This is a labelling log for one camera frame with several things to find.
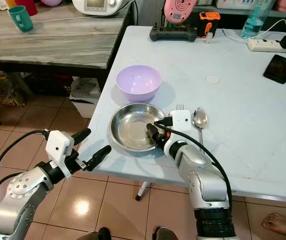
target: power strip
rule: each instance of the power strip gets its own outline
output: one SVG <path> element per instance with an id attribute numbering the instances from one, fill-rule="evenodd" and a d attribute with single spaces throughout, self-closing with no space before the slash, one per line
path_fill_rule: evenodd
<path id="1" fill-rule="evenodd" d="M 257 39 L 249 39 L 247 42 L 247 46 L 251 51 L 256 52 L 278 52 L 278 53 L 286 53 L 286 48 L 282 48 L 279 44 L 278 40 L 257 40 Z"/>

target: orange device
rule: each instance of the orange device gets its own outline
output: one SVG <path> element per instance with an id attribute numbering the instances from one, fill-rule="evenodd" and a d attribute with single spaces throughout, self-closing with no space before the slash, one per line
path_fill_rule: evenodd
<path id="1" fill-rule="evenodd" d="M 219 13 L 216 12 L 200 12 L 199 13 L 199 24 L 197 28 L 197 37 L 204 38 L 208 32 L 215 35 L 215 31 L 218 26 L 218 20 L 221 19 Z"/>

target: bare foot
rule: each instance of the bare foot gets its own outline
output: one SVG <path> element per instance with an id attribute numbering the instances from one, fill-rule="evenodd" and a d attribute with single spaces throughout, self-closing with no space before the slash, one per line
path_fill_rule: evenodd
<path id="1" fill-rule="evenodd" d="M 278 234 L 286 235 L 286 217 L 272 213 L 269 214 L 262 223 L 263 227 Z"/>

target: black phone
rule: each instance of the black phone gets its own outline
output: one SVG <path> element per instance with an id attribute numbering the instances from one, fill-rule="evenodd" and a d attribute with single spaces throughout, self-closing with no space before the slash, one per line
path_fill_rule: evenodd
<path id="1" fill-rule="evenodd" d="M 263 76 L 280 84 L 286 83 L 286 57 L 275 54 Z"/>

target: metal spoon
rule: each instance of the metal spoon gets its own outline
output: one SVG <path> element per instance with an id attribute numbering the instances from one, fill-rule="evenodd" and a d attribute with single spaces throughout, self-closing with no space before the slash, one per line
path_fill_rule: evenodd
<path id="1" fill-rule="evenodd" d="M 202 129 L 205 128 L 207 125 L 207 115 L 206 115 L 205 110 L 203 108 L 198 107 L 195 110 L 195 112 L 193 114 L 193 124 L 194 124 L 195 128 L 198 130 L 199 142 L 203 145 Z"/>

